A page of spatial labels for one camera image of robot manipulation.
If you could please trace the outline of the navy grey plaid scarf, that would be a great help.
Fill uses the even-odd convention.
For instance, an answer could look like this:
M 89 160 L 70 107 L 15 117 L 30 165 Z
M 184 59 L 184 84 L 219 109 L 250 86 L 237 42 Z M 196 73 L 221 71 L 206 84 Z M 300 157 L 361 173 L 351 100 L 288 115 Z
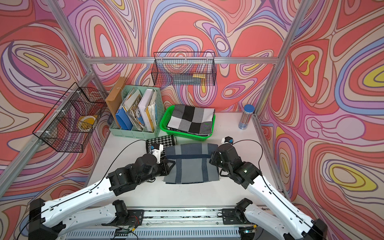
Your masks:
M 199 184 L 219 181 L 218 168 L 210 164 L 217 144 L 192 143 L 165 148 L 165 155 L 175 164 L 164 177 L 166 184 Z

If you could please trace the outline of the small houndstooth scarf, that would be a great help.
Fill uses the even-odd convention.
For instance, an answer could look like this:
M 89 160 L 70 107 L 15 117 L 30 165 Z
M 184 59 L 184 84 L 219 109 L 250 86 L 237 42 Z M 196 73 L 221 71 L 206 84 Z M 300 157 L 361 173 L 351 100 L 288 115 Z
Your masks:
M 173 135 L 162 136 L 154 139 L 146 140 L 147 153 L 151 153 L 153 144 L 161 144 L 164 148 L 175 146 L 177 144 L 176 137 Z

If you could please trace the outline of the grey black checked scarf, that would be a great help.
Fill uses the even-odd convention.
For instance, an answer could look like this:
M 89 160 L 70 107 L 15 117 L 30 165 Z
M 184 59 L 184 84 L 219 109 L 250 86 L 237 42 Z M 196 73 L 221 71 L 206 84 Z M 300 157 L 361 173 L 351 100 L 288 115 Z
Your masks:
M 196 136 L 213 132 L 215 109 L 175 105 L 166 127 L 169 130 Z

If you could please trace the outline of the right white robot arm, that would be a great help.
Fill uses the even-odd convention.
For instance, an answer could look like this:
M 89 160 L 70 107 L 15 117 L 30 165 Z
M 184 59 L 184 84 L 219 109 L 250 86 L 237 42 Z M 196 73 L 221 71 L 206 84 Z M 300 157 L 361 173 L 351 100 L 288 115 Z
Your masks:
M 278 240 L 324 240 L 328 226 L 321 219 L 313 220 L 295 207 L 270 182 L 261 170 L 250 162 L 242 161 L 231 143 L 220 145 L 210 164 L 222 169 L 228 178 L 242 186 L 272 211 L 263 211 L 249 199 L 237 203 L 235 210 L 239 220 L 260 226 Z

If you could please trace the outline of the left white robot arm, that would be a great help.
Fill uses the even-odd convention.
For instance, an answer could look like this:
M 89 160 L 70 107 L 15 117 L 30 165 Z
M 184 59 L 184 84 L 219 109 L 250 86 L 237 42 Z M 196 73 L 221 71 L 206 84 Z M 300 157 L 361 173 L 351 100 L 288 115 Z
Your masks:
M 175 161 L 160 160 L 157 154 L 144 154 L 129 164 L 108 173 L 95 184 L 51 201 L 37 199 L 30 203 L 30 240 L 55 240 L 73 230 L 92 225 L 129 226 L 141 224 L 139 211 L 129 211 L 123 200 L 103 207 L 96 203 L 133 191 L 137 186 L 167 176 Z

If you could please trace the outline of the green plastic basket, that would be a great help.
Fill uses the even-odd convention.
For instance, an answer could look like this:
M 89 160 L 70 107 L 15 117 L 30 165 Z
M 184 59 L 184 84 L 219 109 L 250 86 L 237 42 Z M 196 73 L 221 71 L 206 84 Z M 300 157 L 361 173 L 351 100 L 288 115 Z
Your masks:
M 167 133 L 168 135 L 174 135 L 176 137 L 181 137 L 181 138 L 186 138 L 186 139 L 191 139 L 191 140 L 196 140 L 196 141 L 205 141 L 207 140 L 210 136 L 212 136 L 213 132 L 214 132 L 214 125 L 213 125 L 213 132 L 208 135 L 208 136 L 196 136 L 196 135 L 191 135 L 191 134 L 186 134 L 186 133 L 182 133 L 182 132 L 176 132 L 176 131 L 172 131 L 172 130 L 169 130 L 167 129 L 166 125 L 168 123 L 168 121 L 170 120 L 171 118 L 171 114 L 172 114 L 172 110 L 174 109 L 174 106 L 170 106 L 169 108 L 167 108 L 162 120 L 161 120 L 161 123 L 160 123 L 160 129 L 162 131 L 164 131 L 165 133 Z M 215 120 L 216 120 L 216 116 L 214 116 L 213 118 L 213 124 L 215 124 Z

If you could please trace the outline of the yellow item in back basket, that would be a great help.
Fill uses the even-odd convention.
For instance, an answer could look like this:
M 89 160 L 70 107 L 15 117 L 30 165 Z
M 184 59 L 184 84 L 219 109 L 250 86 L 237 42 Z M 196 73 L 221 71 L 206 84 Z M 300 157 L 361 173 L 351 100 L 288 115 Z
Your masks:
M 196 78 L 196 79 L 206 79 L 206 74 L 202 74 L 202 73 L 194 73 L 192 75 L 193 78 Z

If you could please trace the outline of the mint green file crate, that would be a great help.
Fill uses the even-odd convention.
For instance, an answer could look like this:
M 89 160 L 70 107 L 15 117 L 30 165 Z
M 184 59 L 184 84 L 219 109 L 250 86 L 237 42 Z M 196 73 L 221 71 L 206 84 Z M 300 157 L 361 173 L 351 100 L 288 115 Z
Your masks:
M 165 109 L 163 106 L 163 100 L 160 88 L 155 87 L 143 87 L 143 86 L 129 86 L 126 85 L 123 89 L 122 88 L 114 88 L 119 91 L 118 96 L 120 98 L 126 97 L 131 90 L 139 90 L 141 94 L 145 92 L 147 89 L 152 89 L 156 92 L 156 129 L 154 133 L 149 133 L 145 131 L 139 131 L 136 129 L 136 127 L 133 126 L 131 130 L 123 130 L 122 128 L 118 127 L 118 124 L 116 121 L 113 121 L 113 123 L 110 125 L 110 131 L 111 133 L 116 137 L 126 137 L 126 138 L 137 138 L 137 139 L 153 139 L 157 138 L 160 132 L 160 123 L 161 120 L 165 114 Z

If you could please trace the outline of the clear bottle blue cap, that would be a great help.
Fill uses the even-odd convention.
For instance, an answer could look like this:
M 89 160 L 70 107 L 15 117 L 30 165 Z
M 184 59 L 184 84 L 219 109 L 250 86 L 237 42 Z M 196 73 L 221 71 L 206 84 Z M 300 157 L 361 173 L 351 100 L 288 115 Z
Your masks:
M 244 106 L 244 111 L 238 125 L 239 129 L 244 130 L 247 128 L 254 111 L 255 107 L 253 105 L 247 104 Z

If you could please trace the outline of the blue folder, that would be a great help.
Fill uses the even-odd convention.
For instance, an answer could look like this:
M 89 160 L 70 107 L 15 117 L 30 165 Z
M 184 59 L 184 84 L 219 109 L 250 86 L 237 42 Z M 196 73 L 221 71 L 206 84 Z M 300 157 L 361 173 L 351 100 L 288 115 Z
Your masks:
M 128 117 L 126 111 L 124 110 L 124 108 L 119 108 L 115 116 L 116 116 L 117 123 L 119 124 L 121 129 L 127 130 L 127 131 L 132 130 L 133 124 L 130 118 Z

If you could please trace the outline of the white book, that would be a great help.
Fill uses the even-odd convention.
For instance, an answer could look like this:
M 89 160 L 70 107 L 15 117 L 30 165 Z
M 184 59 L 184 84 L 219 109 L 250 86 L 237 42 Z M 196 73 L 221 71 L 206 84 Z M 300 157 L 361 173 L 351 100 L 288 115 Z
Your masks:
M 153 133 L 155 130 L 154 123 L 152 121 L 151 113 L 149 110 L 150 102 L 153 98 L 155 91 L 153 89 L 147 89 L 139 102 L 139 110 L 142 116 L 142 119 L 145 124 L 146 131 Z

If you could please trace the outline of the green circuit board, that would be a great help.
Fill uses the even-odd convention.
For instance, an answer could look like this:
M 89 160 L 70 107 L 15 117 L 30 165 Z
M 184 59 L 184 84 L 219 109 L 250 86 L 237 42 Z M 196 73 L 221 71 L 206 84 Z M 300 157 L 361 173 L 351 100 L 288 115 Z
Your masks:
M 132 231 L 130 229 L 126 229 L 126 228 L 117 228 L 115 229 L 115 232 L 114 232 L 114 236 L 113 238 L 117 238 L 117 237 L 128 237 L 132 235 Z

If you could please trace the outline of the brown cardboard folder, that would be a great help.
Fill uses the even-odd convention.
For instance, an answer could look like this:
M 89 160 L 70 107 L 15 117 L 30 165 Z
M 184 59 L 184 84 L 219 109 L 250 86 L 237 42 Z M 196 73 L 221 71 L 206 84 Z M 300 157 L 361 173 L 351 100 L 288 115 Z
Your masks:
M 122 90 L 124 89 L 126 85 L 126 78 L 119 78 L 113 88 L 111 89 L 108 97 L 106 98 L 106 104 L 109 108 L 111 114 L 114 117 L 114 120 L 116 120 L 116 113 L 122 103 Z

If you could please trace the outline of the yellow round item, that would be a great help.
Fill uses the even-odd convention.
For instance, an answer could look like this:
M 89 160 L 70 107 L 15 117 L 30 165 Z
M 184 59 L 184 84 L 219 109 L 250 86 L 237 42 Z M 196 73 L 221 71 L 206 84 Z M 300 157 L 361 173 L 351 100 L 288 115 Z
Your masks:
M 80 132 L 89 132 L 94 123 L 96 122 L 96 115 L 93 116 L 80 116 L 78 119 L 77 127 Z

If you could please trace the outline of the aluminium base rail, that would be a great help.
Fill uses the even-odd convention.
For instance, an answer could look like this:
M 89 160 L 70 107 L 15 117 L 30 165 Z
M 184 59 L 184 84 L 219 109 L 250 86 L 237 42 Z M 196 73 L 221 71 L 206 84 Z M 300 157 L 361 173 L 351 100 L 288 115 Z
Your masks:
M 235 208 L 171 208 L 139 211 L 137 227 L 92 225 L 73 230 L 59 240 L 278 240 L 260 226 L 239 220 Z M 115 229 L 132 231 L 113 238 Z

